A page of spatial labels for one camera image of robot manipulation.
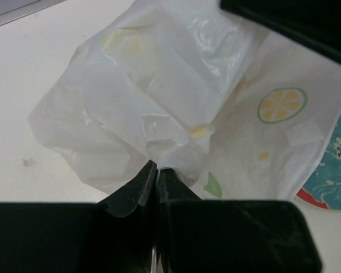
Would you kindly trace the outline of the white plastic bag lemon print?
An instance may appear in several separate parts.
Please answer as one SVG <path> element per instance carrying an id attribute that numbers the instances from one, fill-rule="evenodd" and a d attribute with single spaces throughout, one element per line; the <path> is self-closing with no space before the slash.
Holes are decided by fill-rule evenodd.
<path id="1" fill-rule="evenodd" d="M 104 192 L 148 162 L 205 198 L 290 199 L 341 114 L 341 66 L 217 1 L 135 1 L 29 115 Z"/>

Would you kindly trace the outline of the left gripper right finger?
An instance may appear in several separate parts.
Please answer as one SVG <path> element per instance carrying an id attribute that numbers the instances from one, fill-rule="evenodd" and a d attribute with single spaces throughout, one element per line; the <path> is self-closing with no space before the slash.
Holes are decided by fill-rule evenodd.
<path id="1" fill-rule="evenodd" d="M 202 200 L 174 170 L 160 171 L 156 186 L 159 200 L 157 257 L 164 272 L 205 272 L 207 230 L 201 215 Z"/>

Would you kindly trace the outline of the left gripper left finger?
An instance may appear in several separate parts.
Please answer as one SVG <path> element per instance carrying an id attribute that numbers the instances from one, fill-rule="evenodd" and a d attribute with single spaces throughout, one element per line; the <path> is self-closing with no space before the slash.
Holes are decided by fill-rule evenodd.
<path id="1" fill-rule="evenodd" d="M 151 272 L 156 179 L 156 164 L 148 161 L 132 180 L 96 204 L 82 272 Z"/>

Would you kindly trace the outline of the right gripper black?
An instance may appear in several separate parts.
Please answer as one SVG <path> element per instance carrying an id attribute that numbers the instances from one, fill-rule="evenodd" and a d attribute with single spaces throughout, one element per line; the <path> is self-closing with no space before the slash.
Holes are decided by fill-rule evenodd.
<path id="1" fill-rule="evenodd" d="M 220 1 L 232 13 L 297 42 L 341 65 L 341 1 Z"/>

